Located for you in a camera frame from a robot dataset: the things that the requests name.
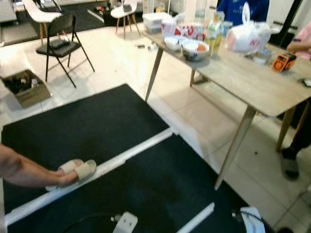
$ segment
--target pink shirt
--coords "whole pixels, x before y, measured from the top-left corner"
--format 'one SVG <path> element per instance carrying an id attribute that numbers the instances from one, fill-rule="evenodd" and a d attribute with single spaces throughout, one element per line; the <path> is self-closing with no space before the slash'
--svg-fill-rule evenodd
<path id="1" fill-rule="evenodd" d="M 302 29 L 295 39 L 301 40 L 301 42 L 311 42 L 311 23 L 309 23 L 304 29 Z M 311 49 L 304 52 L 297 52 L 297 56 L 310 60 Z"/>

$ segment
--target beige slide sandal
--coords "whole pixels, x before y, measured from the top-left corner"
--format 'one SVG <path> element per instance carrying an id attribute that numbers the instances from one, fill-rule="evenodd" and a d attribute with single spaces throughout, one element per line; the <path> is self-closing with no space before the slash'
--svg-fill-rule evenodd
<path id="1" fill-rule="evenodd" d="M 76 163 L 74 161 L 77 160 L 70 160 L 67 163 L 61 165 L 59 167 L 59 169 L 62 169 L 64 171 L 64 174 L 69 174 L 71 172 L 76 172 L 79 178 L 79 182 L 83 182 L 85 180 L 87 180 L 88 178 L 90 178 L 96 171 L 96 162 L 94 160 L 88 160 L 85 163 L 83 163 L 82 160 L 81 161 L 83 164 L 81 165 L 76 165 Z M 54 189 L 56 189 L 57 186 L 46 186 L 45 189 L 47 191 L 52 191 Z"/>

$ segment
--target bottle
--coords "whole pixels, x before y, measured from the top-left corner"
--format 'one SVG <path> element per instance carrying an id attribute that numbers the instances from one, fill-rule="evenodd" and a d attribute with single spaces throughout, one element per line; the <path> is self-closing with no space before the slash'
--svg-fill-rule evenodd
<path id="1" fill-rule="evenodd" d="M 195 8 L 195 22 L 204 23 L 205 9 L 207 6 L 207 0 L 197 0 Z"/>
<path id="2" fill-rule="evenodd" d="M 207 37 L 205 41 L 209 44 L 209 55 L 217 55 L 218 49 L 222 40 L 223 27 L 222 22 L 224 20 L 224 13 L 217 11 L 214 14 L 214 19 L 210 22 L 207 28 Z"/>

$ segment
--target white connector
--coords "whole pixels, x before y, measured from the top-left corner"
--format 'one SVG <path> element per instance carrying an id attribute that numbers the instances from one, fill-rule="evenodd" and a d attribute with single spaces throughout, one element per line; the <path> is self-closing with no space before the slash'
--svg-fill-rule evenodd
<path id="1" fill-rule="evenodd" d="M 138 218 L 135 215 L 125 212 L 118 221 L 113 233 L 132 233 L 137 222 Z"/>

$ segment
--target black pants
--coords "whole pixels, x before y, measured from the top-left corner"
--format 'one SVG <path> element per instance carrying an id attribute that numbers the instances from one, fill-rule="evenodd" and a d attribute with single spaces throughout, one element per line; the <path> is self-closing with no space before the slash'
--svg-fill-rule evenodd
<path id="1" fill-rule="evenodd" d="M 300 151 L 303 148 L 308 147 L 311 144 L 311 110 L 302 125 L 301 129 L 298 131 L 293 139 L 291 147 L 296 151 Z"/>

